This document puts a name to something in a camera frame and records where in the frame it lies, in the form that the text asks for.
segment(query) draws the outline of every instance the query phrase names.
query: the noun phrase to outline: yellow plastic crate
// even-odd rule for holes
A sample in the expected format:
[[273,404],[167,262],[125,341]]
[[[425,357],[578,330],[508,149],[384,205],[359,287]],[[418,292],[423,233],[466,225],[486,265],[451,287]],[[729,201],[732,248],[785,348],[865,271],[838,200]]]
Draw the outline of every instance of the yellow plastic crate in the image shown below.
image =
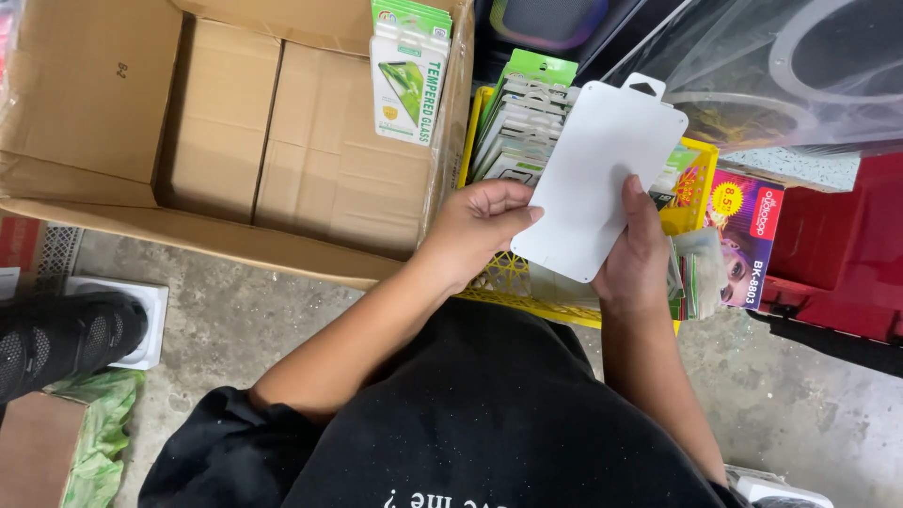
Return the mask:
[[[490,97],[492,97],[491,87],[477,89],[477,95],[473,100],[473,110],[470,112],[467,141],[464,145],[461,173],[458,176],[458,188],[467,183],[470,155],[477,133],[477,120]],[[698,230],[703,226],[706,201],[712,191],[714,168],[718,162],[718,148],[715,146],[685,137],[681,138],[681,145],[693,150],[700,150],[701,153],[690,165],[691,170],[685,172],[678,181],[675,187],[677,197],[659,213],[662,218],[662,229],[668,235]],[[578,306],[560,306],[533,299],[527,262],[511,252],[497,253],[486,269],[457,296],[519,308],[548,319],[595,328],[602,327],[599,311]],[[675,332],[678,325],[679,323],[675,321]]]

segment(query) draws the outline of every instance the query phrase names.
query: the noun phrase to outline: fingernail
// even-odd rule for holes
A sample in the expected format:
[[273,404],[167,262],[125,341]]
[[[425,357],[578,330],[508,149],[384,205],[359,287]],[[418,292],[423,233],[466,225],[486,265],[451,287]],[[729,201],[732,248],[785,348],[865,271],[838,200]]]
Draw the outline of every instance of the fingernail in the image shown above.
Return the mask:
[[639,176],[632,174],[628,176],[630,190],[633,191],[634,194],[642,194],[643,193],[643,184],[639,181]]
[[545,210],[543,210],[542,206],[530,206],[527,208],[530,211],[530,219],[532,219],[533,222],[539,221],[539,218],[545,214]]

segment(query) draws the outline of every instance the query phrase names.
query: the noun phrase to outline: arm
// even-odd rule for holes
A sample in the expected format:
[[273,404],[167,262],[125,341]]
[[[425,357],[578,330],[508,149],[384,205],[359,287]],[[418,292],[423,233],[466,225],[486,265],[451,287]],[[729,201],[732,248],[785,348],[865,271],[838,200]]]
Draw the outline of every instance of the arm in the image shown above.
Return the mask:
[[718,443],[684,371],[667,306],[668,244],[652,200],[631,176],[628,227],[592,281],[602,308],[605,382],[677,442],[703,475],[727,485]]
[[312,421],[331,418],[446,298],[542,216],[526,206],[532,195],[529,187],[502,180],[452,194],[411,260],[264,373],[251,401],[259,408],[282,402]]

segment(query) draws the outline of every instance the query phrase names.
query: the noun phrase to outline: person's left hand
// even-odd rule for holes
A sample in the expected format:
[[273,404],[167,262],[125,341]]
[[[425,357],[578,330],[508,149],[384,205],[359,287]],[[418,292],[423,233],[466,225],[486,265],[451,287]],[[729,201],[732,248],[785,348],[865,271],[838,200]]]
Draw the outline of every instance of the person's left hand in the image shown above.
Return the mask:
[[508,250],[511,238],[543,216],[527,206],[533,189],[520,182],[490,179],[448,197],[411,263],[428,270],[437,283],[460,293],[492,256]]

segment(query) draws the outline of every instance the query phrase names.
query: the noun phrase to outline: forearm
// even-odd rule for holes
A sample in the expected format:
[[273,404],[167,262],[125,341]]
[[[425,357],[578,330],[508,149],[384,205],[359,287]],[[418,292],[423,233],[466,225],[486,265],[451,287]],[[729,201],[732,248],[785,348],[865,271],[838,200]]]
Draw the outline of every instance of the forearm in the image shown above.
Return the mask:
[[660,425],[710,480],[727,484],[721,451],[677,350],[666,303],[602,318],[605,382]]
[[251,389],[251,400],[258,406],[282,402],[313,419],[334,414],[450,294],[424,268],[412,260],[373,287],[270,368]]

